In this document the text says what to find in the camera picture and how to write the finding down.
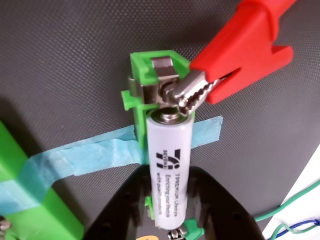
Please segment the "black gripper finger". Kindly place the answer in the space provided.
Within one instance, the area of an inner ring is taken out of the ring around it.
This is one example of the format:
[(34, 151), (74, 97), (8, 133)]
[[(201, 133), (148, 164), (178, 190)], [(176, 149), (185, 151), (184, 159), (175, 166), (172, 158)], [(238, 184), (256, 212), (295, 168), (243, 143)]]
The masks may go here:
[(253, 216), (204, 169), (190, 168), (187, 194), (206, 240), (264, 239)]
[(150, 168), (139, 166), (121, 185), (84, 234), (85, 240), (135, 240), (151, 195)]

